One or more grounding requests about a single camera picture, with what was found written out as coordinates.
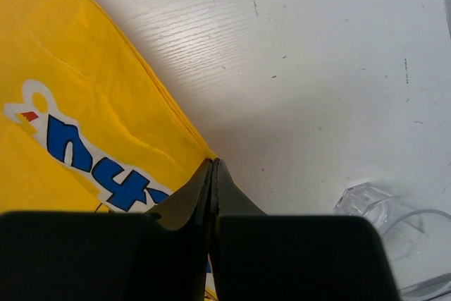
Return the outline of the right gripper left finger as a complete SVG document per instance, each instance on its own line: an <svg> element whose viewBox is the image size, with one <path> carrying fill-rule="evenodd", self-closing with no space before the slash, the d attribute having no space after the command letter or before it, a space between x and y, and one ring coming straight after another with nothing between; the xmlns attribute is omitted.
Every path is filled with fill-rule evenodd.
<svg viewBox="0 0 451 301"><path fill-rule="evenodd" d="M1 299L202 300L212 169L145 213L2 214Z"/></svg>

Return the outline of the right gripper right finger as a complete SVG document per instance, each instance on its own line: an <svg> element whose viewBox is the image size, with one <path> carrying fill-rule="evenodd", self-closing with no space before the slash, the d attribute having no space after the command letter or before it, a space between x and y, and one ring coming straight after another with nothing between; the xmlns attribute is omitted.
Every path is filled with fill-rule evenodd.
<svg viewBox="0 0 451 301"><path fill-rule="evenodd" d="M220 300L399 300L376 229L359 216L269 216L217 159L210 258Z"/></svg>

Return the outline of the yellow pikachu cloth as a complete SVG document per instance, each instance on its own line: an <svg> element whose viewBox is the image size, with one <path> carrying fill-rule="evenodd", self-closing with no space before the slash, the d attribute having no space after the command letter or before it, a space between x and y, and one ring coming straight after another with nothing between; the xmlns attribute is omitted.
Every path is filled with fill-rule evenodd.
<svg viewBox="0 0 451 301"><path fill-rule="evenodd" d="M145 212L215 157L94 0L1 0L3 212Z"/></svg>

